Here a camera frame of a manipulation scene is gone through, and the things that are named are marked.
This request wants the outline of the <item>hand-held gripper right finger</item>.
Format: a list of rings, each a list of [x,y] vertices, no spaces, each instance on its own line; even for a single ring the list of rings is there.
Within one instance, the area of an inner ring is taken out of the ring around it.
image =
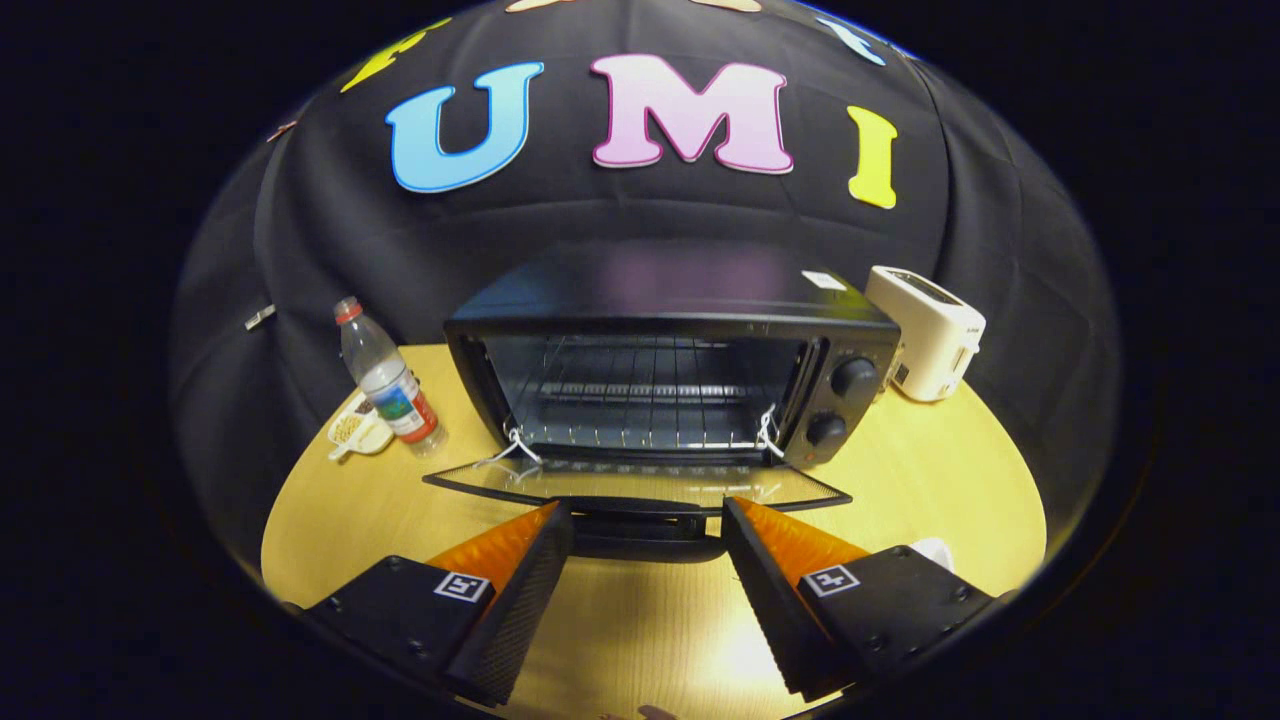
[[[786,688],[804,700],[895,680],[997,600],[908,544],[877,552],[741,497],[722,537]]]

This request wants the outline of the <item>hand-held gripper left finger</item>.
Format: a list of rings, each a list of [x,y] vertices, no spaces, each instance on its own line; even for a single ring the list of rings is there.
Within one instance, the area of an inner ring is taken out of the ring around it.
[[[552,501],[425,562],[387,556],[300,615],[402,679],[506,705],[572,541]]]

